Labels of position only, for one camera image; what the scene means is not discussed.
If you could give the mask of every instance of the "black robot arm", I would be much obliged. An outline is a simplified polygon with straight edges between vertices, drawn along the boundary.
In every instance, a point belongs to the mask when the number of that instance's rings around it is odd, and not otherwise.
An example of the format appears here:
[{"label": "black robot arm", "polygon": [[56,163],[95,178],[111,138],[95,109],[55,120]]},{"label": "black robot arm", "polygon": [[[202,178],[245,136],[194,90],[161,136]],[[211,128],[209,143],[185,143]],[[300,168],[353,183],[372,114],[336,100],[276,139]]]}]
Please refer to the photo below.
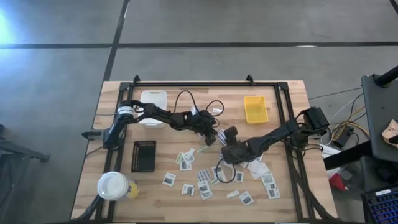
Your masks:
[{"label": "black robot arm", "polygon": [[[301,126],[297,122],[300,115],[304,116],[304,123]],[[224,132],[227,145],[221,148],[221,152],[228,164],[251,162],[268,150],[269,146],[285,139],[289,141],[292,147],[303,148],[308,144],[309,136],[325,134],[328,126],[329,122],[322,110],[314,107],[301,111],[295,119],[287,121],[284,125],[263,137],[237,141],[238,131],[232,126]]]},{"label": "black robot arm", "polygon": [[122,101],[118,113],[110,128],[104,131],[104,148],[115,149],[119,146],[119,136],[126,124],[134,124],[146,118],[156,119],[170,125],[171,128],[182,131],[191,130],[206,137],[209,146],[215,141],[217,131],[213,129],[216,119],[207,111],[201,110],[192,114],[191,111],[171,113],[163,110],[153,103],[142,103],[139,100]]}]

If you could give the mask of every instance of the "yellow container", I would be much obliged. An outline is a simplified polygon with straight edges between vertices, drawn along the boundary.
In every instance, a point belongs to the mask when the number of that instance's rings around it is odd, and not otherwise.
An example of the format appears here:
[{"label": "yellow container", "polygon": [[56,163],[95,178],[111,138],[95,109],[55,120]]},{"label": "yellow container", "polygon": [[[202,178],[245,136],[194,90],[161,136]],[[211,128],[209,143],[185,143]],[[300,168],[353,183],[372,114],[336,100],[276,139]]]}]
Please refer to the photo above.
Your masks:
[{"label": "yellow container", "polygon": [[266,99],[263,96],[245,96],[244,112],[248,124],[262,124],[268,121]]}]

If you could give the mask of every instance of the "blue keyboard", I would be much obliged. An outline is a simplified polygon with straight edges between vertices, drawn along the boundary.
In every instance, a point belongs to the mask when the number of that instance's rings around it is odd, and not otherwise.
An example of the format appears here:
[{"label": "blue keyboard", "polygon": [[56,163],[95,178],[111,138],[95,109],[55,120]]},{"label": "blue keyboard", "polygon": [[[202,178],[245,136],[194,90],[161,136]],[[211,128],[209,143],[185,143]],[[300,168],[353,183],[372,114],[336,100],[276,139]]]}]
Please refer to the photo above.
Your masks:
[{"label": "blue keyboard", "polygon": [[398,186],[367,192],[361,196],[364,211],[372,217],[374,223],[398,223]]}]

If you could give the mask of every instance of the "concrete floor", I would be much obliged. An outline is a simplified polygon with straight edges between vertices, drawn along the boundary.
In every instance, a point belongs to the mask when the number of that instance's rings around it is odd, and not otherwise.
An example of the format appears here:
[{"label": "concrete floor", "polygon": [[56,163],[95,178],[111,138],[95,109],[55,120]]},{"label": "concrete floor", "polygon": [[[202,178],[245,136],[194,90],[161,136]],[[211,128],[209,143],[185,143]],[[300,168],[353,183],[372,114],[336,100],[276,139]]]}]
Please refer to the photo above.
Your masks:
[{"label": "concrete floor", "polygon": [[[122,0],[0,1],[0,43],[111,43]],[[133,0],[128,42],[398,41],[388,0]],[[19,144],[51,153],[32,161],[8,223],[69,219],[110,49],[0,49],[0,123]],[[110,80],[305,80],[308,97],[356,88],[397,65],[398,47],[119,49]],[[310,100],[330,118],[361,90]],[[358,100],[357,107],[363,105]],[[333,121],[349,116],[343,111]],[[366,126],[366,119],[359,120]],[[336,195],[344,220],[357,201]]]}]

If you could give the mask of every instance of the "white box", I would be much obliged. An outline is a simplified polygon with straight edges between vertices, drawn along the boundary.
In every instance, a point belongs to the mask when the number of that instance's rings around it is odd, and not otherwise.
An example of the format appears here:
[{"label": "white box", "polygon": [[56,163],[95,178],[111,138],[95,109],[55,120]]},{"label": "white box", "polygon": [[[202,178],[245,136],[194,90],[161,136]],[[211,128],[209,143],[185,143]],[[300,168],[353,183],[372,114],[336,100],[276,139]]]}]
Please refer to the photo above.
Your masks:
[{"label": "white box", "polygon": [[[163,90],[145,90],[141,93],[140,101],[143,103],[154,103],[163,110],[167,109],[167,93]],[[165,123],[152,118],[143,119],[139,123],[147,128],[163,128],[165,126]]]}]

